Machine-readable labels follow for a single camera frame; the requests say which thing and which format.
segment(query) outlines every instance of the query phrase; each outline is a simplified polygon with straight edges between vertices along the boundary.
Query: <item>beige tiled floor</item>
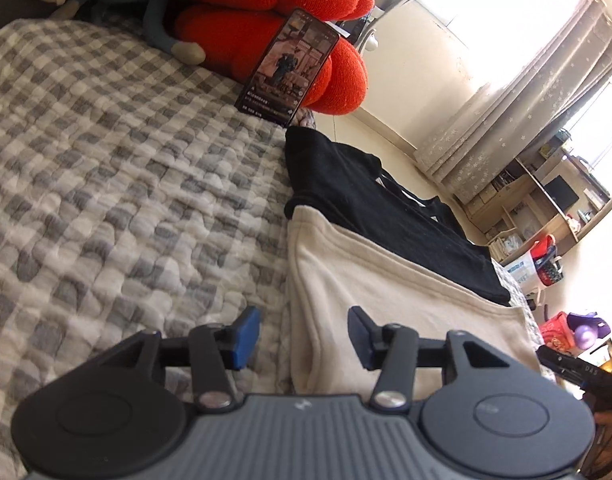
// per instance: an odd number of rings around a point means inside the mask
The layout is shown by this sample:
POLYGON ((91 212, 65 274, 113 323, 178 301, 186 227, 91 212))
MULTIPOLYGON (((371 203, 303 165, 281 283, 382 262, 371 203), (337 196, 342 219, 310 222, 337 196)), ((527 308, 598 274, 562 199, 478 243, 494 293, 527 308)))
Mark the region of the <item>beige tiled floor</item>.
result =
POLYGON ((437 186, 415 167, 407 155, 380 134, 350 115, 333 117, 315 114, 315 120, 318 130, 329 139, 350 144, 366 153, 378 156, 382 160, 382 166, 386 171, 415 195, 420 198, 431 198, 439 195, 442 202, 451 207, 460 224, 462 224, 467 237, 476 244, 486 244, 486 237, 468 221, 464 210, 459 207, 457 202, 451 196, 440 192, 437 186))

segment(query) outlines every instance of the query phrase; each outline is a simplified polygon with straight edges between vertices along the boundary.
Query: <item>gray curtain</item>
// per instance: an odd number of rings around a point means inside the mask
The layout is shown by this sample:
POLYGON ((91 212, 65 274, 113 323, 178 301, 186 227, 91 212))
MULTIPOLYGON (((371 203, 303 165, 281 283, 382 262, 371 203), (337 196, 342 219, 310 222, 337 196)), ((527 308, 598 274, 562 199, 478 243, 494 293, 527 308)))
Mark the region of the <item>gray curtain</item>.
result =
POLYGON ((418 147, 417 165, 467 203, 553 119, 563 120, 567 110, 583 104, 609 73, 612 22, 600 0, 581 0, 564 27, 509 85, 497 91, 483 86, 418 147))

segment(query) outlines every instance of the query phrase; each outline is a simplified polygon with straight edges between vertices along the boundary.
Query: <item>beige folded clothing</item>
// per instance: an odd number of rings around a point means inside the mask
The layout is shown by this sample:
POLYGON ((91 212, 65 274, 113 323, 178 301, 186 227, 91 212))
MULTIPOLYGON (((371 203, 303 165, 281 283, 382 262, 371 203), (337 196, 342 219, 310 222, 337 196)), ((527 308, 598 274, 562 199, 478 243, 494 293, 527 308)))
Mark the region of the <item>beige folded clothing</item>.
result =
MULTIPOLYGON (((348 338, 346 316, 361 306, 378 325, 397 322, 421 337, 466 330, 539 371, 521 308, 483 300, 299 206, 288 223, 291 375, 298 394, 359 393, 378 372, 364 370, 348 338)), ((414 396, 441 387, 439 370, 418 370, 414 396)))

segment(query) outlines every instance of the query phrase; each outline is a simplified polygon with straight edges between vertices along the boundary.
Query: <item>black shirt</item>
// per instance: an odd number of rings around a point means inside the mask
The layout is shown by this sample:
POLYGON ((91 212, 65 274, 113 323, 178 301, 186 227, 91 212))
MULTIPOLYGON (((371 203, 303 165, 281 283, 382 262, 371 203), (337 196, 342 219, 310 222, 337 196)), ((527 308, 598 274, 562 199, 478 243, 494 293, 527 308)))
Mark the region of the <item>black shirt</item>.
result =
POLYGON ((438 197, 420 200, 382 169, 374 155, 330 141, 311 128, 286 131, 286 166, 298 205, 320 211, 329 222, 468 288, 508 305, 487 247, 471 244, 450 208, 438 197))

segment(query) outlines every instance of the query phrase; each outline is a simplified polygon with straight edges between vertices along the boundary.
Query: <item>purple object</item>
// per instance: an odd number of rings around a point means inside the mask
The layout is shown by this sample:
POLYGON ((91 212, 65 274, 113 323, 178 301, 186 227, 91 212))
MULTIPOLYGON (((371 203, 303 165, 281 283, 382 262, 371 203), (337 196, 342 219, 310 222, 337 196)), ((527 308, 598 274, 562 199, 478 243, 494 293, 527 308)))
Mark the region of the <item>purple object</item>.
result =
POLYGON ((573 332, 577 330, 580 325, 588 325, 597 329, 597 337, 603 339, 611 333, 611 327, 608 326, 601 317, 597 317, 596 312, 590 312, 588 314, 568 314, 566 317, 566 323, 568 328, 573 332))
POLYGON ((597 328, 588 325, 579 325, 575 329, 575 346, 580 350, 588 350, 597 341, 597 328))

